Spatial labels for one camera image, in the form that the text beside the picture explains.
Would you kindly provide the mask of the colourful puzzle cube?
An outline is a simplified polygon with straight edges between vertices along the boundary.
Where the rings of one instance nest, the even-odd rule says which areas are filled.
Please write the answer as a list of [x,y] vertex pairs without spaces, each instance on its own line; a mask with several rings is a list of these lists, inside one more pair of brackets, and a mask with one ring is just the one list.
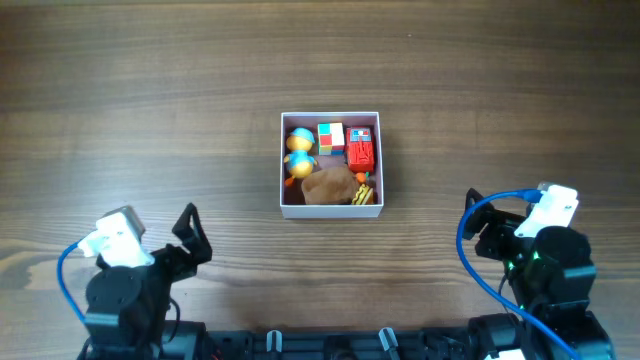
[[318,154],[322,156],[342,155],[345,151],[343,124],[320,123],[317,125]]

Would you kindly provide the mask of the red toy truck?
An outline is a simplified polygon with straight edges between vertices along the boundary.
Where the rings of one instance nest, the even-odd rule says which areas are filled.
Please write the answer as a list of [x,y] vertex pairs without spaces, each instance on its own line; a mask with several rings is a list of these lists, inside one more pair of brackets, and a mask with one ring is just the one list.
[[346,136],[347,165],[352,172],[372,172],[375,154],[372,130],[367,127],[350,127]]

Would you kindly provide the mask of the yellow duck toy blue cap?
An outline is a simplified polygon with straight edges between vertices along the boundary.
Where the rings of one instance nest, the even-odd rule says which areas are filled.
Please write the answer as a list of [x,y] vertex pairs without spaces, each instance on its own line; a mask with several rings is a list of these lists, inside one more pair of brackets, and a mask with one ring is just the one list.
[[315,144],[313,133],[306,128],[294,129],[286,139],[285,145],[289,153],[284,156],[283,163],[289,177],[284,181],[286,187],[292,187],[296,179],[309,176],[317,164],[309,151]]

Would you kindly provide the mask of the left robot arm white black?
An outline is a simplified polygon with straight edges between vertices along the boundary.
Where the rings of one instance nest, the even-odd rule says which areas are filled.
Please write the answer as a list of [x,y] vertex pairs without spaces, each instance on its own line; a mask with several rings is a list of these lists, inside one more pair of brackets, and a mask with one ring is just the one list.
[[130,206],[105,214],[78,247],[100,272],[87,285],[87,359],[212,359],[215,345],[202,322],[166,318],[177,305],[174,283],[197,274],[212,258],[197,208],[188,204],[172,228],[180,240],[149,252],[144,225]]

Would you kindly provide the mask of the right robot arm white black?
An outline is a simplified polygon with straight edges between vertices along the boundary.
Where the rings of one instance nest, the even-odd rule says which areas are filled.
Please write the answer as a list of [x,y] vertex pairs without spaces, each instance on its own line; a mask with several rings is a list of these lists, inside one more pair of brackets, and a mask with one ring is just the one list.
[[[588,309],[597,270],[588,238],[570,226],[578,204],[576,190],[551,183],[490,196],[468,190],[456,250],[505,311],[469,321],[467,358],[615,359],[612,341]],[[463,243],[472,238],[478,256],[502,263],[512,300],[471,266]]]

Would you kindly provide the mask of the brown plush capybara with orange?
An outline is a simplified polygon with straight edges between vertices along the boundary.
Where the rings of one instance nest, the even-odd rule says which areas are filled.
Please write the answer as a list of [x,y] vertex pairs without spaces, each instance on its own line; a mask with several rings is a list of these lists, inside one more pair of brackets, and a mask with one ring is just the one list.
[[352,205],[362,184],[366,183],[344,165],[312,173],[302,181],[301,189],[307,205]]

